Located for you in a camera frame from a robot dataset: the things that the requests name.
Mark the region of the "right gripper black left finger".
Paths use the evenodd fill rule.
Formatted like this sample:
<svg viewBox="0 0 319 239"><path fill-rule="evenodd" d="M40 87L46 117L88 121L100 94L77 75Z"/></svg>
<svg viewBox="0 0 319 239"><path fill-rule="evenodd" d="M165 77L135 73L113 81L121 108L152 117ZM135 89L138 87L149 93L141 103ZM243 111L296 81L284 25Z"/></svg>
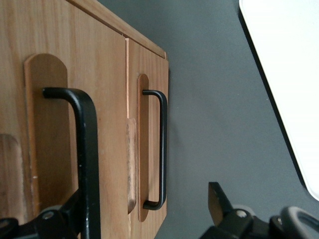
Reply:
<svg viewBox="0 0 319 239"><path fill-rule="evenodd" d="M80 233L79 193L75 192L60 209L49 209L20 225L16 218L0 220L2 239L76 239Z"/></svg>

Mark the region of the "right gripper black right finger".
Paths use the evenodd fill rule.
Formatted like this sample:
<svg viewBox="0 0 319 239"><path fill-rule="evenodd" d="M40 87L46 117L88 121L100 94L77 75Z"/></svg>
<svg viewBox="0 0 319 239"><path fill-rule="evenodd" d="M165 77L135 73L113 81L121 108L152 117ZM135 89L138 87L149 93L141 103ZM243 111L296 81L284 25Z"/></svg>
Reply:
<svg viewBox="0 0 319 239"><path fill-rule="evenodd" d="M235 208L217 182L208 184L208 208L214 225L203 239L313 239L319 220L298 207L285 207L264 222L253 213Z"/></svg>

